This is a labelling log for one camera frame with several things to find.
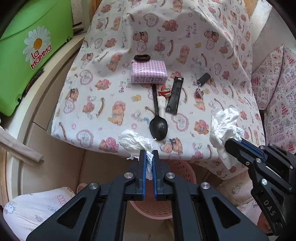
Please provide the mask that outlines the white tissue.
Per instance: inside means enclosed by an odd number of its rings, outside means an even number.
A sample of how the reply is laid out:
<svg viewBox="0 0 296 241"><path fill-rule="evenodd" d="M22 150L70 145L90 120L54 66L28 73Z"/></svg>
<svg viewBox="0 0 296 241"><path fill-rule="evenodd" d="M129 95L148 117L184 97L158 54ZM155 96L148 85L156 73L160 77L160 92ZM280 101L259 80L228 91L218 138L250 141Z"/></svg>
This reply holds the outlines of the white tissue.
<svg viewBox="0 0 296 241"><path fill-rule="evenodd" d="M211 117L209 140L212 146L216 148L218 157L228 170L239 163L225 149L227 140L231 138L238 142L242 140L244 130L236 125L238 117L239 111L235 108L226 108L224 110L216 108Z"/></svg>
<svg viewBox="0 0 296 241"><path fill-rule="evenodd" d="M130 154L130 159L139 160L140 151L146 151L146 173L147 180L152 180L152 160L154 158L154 142L156 139L146 138L131 129L124 130L119 136L119 144Z"/></svg>

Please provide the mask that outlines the black cylinder keychain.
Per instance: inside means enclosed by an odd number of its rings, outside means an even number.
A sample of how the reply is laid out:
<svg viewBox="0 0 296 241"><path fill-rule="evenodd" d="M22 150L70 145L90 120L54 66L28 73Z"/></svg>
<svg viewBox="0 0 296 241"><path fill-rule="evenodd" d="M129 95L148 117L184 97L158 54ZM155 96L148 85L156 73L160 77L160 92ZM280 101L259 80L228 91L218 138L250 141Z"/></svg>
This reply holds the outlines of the black cylinder keychain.
<svg viewBox="0 0 296 241"><path fill-rule="evenodd" d="M199 87L203 86L209 79L211 78L211 76L208 73L203 74L198 80L197 80L197 85Z"/></svg>

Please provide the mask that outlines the black sachet packet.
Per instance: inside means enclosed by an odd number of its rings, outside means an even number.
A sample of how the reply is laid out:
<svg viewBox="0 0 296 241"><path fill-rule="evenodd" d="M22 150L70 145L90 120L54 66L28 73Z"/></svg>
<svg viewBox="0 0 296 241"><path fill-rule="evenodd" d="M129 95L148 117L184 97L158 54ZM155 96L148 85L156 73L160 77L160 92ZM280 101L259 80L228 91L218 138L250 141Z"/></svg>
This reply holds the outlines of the black sachet packet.
<svg viewBox="0 0 296 241"><path fill-rule="evenodd" d="M184 82L184 78L182 77L174 78L173 87L171 89L171 95L166 105L167 113L170 113L173 115L177 114L183 82Z"/></svg>

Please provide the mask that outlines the black plastic spoon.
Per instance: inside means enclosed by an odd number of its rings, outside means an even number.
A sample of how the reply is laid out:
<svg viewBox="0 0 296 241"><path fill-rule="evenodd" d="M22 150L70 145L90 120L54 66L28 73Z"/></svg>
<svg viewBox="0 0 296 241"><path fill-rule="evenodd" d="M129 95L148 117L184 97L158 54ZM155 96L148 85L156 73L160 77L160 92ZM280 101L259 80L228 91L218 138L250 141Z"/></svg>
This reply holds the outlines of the black plastic spoon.
<svg viewBox="0 0 296 241"><path fill-rule="evenodd" d="M154 111L155 116L149 123L149 130L153 138L158 141L162 141L166 138L168 132L168 123L167 121L159 116L159 105L157 99L157 88L156 85L152 85L152 95L154 101Z"/></svg>

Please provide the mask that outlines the pink checkered tissue pack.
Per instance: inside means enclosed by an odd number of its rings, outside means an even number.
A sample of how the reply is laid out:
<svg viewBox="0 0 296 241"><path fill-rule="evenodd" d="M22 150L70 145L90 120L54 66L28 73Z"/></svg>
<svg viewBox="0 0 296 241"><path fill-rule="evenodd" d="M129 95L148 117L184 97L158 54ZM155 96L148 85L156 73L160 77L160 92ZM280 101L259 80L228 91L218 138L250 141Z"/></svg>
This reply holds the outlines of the pink checkered tissue pack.
<svg viewBox="0 0 296 241"><path fill-rule="evenodd" d="M168 78L164 61L132 61L130 81L132 84L165 84Z"/></svg>

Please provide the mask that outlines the white plastic tube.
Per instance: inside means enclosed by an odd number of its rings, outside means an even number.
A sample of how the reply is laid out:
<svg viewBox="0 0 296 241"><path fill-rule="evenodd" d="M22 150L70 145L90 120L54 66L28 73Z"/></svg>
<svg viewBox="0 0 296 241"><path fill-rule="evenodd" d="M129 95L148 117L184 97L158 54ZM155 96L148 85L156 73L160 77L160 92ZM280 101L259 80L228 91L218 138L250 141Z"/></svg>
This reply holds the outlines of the white plastic tube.
<svg viewBox="0 0 296 241"><path fill-rule="evenodd" d="M159 107L159 116L161 118L166 118L165 116L165 109L166 109L166 99L163 96L158 96L158 107Z"/></svg>

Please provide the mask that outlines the pink plastic trash basket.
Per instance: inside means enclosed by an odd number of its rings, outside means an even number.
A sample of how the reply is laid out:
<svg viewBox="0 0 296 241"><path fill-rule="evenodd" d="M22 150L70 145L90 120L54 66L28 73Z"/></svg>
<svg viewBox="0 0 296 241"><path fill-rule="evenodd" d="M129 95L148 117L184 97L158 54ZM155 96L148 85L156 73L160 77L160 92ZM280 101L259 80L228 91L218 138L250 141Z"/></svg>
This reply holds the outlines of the pink plastic trash basket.
<svg viewBox="0 0 296 241"><path fill-rule="evenodd" d="M183 160L153 160L152 180L145 183L145 199L131 201L132 207L145 217L166 220L173 217L170 201L164 197L171 195L173 188L164 182L166 173L172 172L189 183L196 184L196 175L192 167Z"/></svg>

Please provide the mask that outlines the white cabinet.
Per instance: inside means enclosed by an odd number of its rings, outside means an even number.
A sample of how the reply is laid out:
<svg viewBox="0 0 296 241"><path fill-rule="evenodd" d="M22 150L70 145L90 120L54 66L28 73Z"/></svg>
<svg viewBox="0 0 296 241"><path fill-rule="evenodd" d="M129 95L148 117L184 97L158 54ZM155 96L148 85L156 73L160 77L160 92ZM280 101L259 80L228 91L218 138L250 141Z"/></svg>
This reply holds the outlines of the white cabinet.
<svg viewBox="0 0 296 241"><path fill-rule="evenodd" d="M43 163L28 164L7 153L6 173L1 177L9 200L60 187L76 190L84 151L53 138L49 123L84 38L84 34L74 36L49 58L14 114L2 121L10 135L44 156Z"/></svg>

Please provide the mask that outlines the patchwork print cloth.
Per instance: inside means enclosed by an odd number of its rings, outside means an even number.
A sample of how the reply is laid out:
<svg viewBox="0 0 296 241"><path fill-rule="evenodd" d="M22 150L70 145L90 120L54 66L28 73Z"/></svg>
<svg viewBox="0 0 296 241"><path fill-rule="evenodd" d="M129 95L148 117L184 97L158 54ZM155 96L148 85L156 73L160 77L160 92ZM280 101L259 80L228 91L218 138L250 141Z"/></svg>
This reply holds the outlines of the patchwork print cloth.
<svg viewBox="0 0 296 241"><path fill-rule="evenodd" d="M254 71L251 83L264 113L266 143L295 154L295 50L287 45L275 49Z"/></svg>

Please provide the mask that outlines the hello kitty pyjama leg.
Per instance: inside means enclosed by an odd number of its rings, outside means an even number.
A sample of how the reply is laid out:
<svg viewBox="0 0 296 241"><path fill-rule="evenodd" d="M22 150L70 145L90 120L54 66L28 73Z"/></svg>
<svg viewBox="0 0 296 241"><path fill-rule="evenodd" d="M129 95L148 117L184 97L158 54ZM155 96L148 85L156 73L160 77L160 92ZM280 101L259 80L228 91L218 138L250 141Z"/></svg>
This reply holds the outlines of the hello kitty pyjama leg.
<svg viewBox="0 0 296 241"><path fill-rule="evenodd" d="M19 240L26 240L34 229L74 196L69 187L17 196L4 206L4 220Z"/></svg>

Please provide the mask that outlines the wooden plank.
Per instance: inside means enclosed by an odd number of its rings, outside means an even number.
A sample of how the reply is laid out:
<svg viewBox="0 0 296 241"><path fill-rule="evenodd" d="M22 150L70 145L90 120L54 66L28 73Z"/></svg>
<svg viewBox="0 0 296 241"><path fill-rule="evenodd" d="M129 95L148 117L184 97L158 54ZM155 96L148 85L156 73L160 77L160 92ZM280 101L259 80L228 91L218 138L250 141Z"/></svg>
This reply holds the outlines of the wooden plank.
<svg viewBox="0 0 296 241"><path fill-rule="evenodd" d="M4 128L1 127L1 148L9 152L15 158L32 165L43 164L43 155L37 151L27 147L12 135L10 135Z"/></svg>

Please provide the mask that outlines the teddy bear print cloth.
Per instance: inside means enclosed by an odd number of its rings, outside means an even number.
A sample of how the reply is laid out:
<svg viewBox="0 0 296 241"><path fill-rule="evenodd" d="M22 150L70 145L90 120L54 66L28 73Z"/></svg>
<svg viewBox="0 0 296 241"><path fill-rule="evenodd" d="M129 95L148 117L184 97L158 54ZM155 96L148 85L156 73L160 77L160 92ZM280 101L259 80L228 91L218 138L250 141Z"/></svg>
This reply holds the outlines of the teddy bear print cloth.
<svg viewBox="0 0 296 241"><path fill-rule="evenodd" d="M125 156L119 135L151 137L152 87L133 83L135 55L165 63L170 91L183 83L168 133L154 147L163 159L202 166L226 180L244 173L210 142L216 108L238 110L236 125L252 144L265 143L251 85L250 22L244 1L102 1L66 76L51 136L76 147Z"/></svg>

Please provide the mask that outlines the green plastic storage box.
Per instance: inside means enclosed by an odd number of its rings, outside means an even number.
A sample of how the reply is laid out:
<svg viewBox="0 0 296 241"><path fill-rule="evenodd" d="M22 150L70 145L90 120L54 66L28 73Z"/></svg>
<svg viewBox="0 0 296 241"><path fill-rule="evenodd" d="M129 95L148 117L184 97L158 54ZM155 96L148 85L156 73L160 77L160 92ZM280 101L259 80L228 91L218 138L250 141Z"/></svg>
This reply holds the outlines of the green plastic storage box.
<svg viewBox="0 0 296 241"><path fill-rule="evenodd" d="M28 1L1 37L1 113L13 114L45 62L73 37L71 2Z"/></svg>

